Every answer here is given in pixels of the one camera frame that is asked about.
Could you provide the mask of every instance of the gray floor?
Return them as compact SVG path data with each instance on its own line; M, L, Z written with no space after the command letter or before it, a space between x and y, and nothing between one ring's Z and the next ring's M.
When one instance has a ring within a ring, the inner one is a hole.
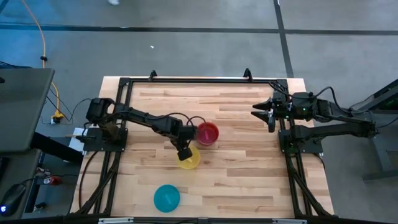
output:
M271 0L105 0L27 1L43 24L76 26L277 28ZM397 30L398 1L280 0L287 29ZM19 0L10 0L0 23L31 23ZM34 30L0 30L0 60L40 67L40 35ZM45 32L48 67L61 99L70 108L95 97L105 75L203 75L240 77L246 67L255 77L286 77L278 34L176 32ZM307 90L333 86L349 106L395 80L398 36L288 35L294 77ZM323 95L331 100L329 93ZM85 122L87 103L69 126L39 124L43 134L63 136ZM53 108L45 105L48 122ZM351 136L323 141L326 175L335 213L345 218L398 222L398 179L365 184L376 170L364 139Z

